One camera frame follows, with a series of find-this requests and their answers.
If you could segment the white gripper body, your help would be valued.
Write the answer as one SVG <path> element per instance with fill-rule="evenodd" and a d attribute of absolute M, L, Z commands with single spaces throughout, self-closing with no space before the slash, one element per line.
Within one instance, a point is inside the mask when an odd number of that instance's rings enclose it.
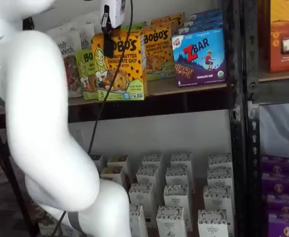
<path fill-rule="evenodd" d="M 124 21 L 125 8 L 125 0 L 101 0 L 100 18 L 102 28 L 104 28 L 107 23 L 109 23 L 112 28 L 119 27 Z"/>

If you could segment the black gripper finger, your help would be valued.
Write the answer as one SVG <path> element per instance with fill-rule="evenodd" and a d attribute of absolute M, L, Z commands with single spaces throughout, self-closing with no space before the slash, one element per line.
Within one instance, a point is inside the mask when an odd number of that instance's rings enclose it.
<path fill-rule="evenodd" d="M 109 6 L 104 5 L 104 13 L 102 16 L 102 32 L 104 35 L 104 56 L 113 57 L 114 55 L 114 41 L 112 39 L 112 26 L 109 17 Z"/>

